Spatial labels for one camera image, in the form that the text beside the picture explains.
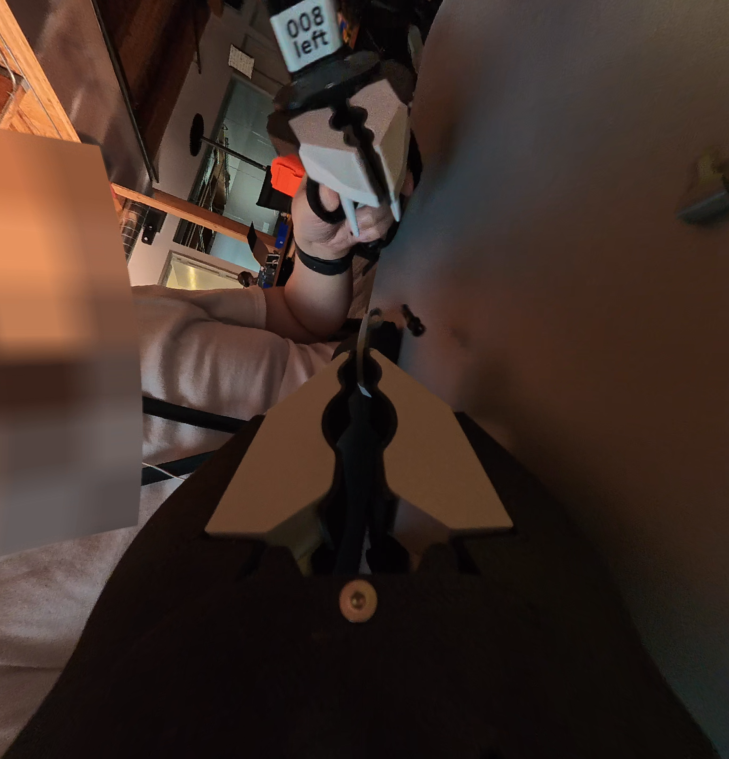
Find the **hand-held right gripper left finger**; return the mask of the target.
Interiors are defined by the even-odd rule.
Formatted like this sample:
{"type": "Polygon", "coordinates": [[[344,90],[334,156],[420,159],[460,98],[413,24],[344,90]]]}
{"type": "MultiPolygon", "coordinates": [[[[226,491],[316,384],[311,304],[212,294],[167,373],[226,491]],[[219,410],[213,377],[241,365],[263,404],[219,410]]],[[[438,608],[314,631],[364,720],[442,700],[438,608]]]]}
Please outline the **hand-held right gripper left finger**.
{"type": "Polygon", "coordinates": [[[258,540],[288,548],[303,574],[322,543],[319,506],[332,488],[335,452],[322,415],[341,391],[335,358],[272,407],[206,526],[211,537],[258,540]]]}

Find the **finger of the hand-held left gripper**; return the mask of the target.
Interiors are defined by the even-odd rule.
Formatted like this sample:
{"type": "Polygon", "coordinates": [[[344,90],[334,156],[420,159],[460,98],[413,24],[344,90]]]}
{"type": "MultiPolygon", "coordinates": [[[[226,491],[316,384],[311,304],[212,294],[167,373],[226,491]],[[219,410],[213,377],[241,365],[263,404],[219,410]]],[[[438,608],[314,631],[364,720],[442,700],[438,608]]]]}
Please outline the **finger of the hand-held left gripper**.
{"type": "Polygon", "coordinates": [[[407,105],[387,80],[368,84],[354,97],[367,113],[364,129],[371,134],[376,175],[396,223],[401,222],[401,190],[407,173],[411,127],[407,105]]]}
{"type": "Polygon", "coordinates": [[[367,109],[350,103],[306,110],[289,119],[308,177],[339,195],[352,234],[357,210],[382,205],[381,165],[367,128],[367,109]]]}

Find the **person's left hand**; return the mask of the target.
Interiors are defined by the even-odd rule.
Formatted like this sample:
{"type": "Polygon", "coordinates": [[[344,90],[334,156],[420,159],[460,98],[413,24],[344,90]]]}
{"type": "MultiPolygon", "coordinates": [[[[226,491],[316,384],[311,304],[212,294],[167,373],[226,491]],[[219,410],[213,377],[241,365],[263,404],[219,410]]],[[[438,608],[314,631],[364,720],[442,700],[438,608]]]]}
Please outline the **person's left hand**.
{"type": "Polygon", "coordinates": [[[359,234],[352,231],[344,217],[334,224],[315,214],[307,196],[308,176],[304,176],[292,202],[294,240],[297,248],[321,260],[343,257],[355,244],[369,244],[384,239],[395,224],[389,206],[359,206],[356,212],[359,234]]]}

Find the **grey curved building piece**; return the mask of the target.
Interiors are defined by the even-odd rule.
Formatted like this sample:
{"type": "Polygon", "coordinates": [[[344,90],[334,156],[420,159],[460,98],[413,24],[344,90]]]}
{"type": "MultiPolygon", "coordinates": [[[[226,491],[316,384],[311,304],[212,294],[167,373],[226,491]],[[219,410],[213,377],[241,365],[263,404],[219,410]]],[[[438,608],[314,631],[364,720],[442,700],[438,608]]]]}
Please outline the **grey curved building piece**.
{"type": "Polygon", "coordinates": [[[382,377],[381,367],[378,361],[371,357],[369,349],[370,333],[383,324],[382,311],[379,308],[371,309],[362,318],[358,330],[355,348],[356,381],[357,387],[365,398],[373,398],[378,392],[379,381],[382,377]]]}

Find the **orange red object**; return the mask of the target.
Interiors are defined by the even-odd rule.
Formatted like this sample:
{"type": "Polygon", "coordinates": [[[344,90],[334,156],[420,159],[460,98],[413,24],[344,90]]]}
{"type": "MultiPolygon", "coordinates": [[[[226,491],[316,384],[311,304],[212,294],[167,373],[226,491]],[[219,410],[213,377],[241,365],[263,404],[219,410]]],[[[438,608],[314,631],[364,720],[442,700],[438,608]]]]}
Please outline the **orange red object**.
{"type": "Polygon", "coordinates": [[[289,154],[274,158],[270,174],[273,189],[293,198],[301,186],[305,169],[298,155],[289,154]]]}

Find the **person's left forearm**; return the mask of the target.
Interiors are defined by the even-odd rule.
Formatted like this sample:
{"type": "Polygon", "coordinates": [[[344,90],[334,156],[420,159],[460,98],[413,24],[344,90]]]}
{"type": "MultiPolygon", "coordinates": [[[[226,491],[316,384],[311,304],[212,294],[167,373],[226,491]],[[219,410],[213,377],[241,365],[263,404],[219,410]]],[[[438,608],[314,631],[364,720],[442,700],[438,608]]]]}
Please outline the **person's left forearm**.
{"type": "Polygon", "coordinates": [[[348,318],[353,284],[351,266],[328,276],[295,263],[283,287],[263,290],[265,330],[302,345],[328,342],[348,318]]]}

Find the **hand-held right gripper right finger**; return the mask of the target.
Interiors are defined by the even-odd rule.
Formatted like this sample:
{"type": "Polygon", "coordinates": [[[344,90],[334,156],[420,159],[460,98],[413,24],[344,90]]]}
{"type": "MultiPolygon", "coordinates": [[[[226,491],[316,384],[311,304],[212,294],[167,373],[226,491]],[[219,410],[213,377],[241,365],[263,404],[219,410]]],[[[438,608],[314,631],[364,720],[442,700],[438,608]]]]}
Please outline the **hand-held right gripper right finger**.
{"type": "Polygon", "coordinates": [[[444,401],[370,348],[364,389],[373,428],[370,574],[402,574],[431,546],[510,533],[514,523],[444,401]]]}

